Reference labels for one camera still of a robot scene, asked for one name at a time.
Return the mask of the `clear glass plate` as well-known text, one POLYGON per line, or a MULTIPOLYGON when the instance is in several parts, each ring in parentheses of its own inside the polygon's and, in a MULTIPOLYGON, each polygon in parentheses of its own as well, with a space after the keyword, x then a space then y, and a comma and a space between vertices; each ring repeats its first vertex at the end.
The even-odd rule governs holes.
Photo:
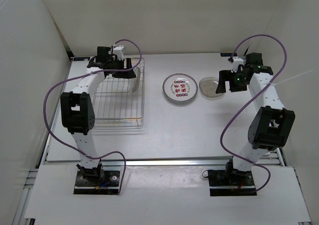
POLYGON ((135 92, 138 90, 139 83, 140 83, 140 77, 141 77, 141 70, 139 67, 136 67, 133 71, 134 71, 136 77, 129 80, 129 91, 130 92, 135 92))
POLYGON ((214 99, 223 96, 223 93, 216 93, 218 79, 216 77, 206 77, 200 80, 199 89, 203 96, 214 99))

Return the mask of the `green rim dotted plate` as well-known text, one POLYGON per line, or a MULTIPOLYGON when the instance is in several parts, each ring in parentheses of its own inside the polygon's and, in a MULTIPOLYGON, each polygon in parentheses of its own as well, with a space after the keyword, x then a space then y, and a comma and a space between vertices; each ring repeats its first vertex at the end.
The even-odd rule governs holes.
POLYGON ((196 97, 198 84, 189 75, 175 73, 164 80, 162 90, 169 101, 184 104, 191 102, 196 97))

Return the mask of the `clear glass plate back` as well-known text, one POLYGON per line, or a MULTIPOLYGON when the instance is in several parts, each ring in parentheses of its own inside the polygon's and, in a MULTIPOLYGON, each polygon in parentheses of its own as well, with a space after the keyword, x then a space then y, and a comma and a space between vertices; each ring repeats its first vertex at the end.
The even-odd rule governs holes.
POLYGON ((141 77, 141 70, 139 67, 136 67, 133 71, 134 71, 136 77, 129 80, 129 91, 130 92, 135 92, 138 90, 139 83, 140 83, 140 77, 141 77))

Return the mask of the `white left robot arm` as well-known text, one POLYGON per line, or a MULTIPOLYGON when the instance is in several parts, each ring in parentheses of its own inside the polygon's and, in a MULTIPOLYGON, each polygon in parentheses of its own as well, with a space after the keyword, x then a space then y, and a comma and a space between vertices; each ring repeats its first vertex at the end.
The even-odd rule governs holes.
POLYGON ((89 61, 85 77, 70 92, 60 96, 62 125, 72 135, 77 149, 81 150, 80 170, 90 170, 87 179, 93 185, 104 181, 104 172, 99 170, 101 160, 94 145, 92 129, 95 125, 95 113, 92 97, 107 76, 113 78, 137 80, 137 69, 133 69, 130 58, 125 59, 123 45, 112 47, 99 46, 97 56, 89 61))

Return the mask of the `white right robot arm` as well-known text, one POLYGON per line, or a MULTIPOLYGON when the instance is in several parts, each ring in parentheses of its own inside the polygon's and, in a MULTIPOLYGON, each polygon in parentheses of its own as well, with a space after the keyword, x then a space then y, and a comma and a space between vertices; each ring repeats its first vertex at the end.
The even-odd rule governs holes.
POLYGON ((271 82, 272 68, 263 65, 260 53, 250 53, 244 59, 234 56, 229 62, 232 68, 219 72, 216 93, 225 93, 226 83, 231 92, 249 90, 257 110, 248 128, 247 144, 226 164, 224 180, 235 185, 263 155, 285 146, 296 116, 279 99, 271 82))

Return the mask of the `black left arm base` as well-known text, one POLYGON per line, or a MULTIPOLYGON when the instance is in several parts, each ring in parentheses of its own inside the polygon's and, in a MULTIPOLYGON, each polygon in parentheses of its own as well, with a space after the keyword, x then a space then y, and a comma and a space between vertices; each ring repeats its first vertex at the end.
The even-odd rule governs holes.
POLYGON ((98 180, 88 180, 80 171, 77 171, 73 194, 118 195, 121 172, 117 170, 104 170, 103 173, 103 176, 98 180))

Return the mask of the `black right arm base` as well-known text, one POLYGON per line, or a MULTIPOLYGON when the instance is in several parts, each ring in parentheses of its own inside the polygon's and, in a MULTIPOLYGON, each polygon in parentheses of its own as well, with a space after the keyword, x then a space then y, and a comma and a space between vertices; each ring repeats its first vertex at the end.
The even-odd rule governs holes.
POLYGON ((204 170, 201 176, 208 179, 211 197, 257 195, 257 188, 251 171, 241 172, 233 170, 232 165, 227 165, 223 170, 204 170))

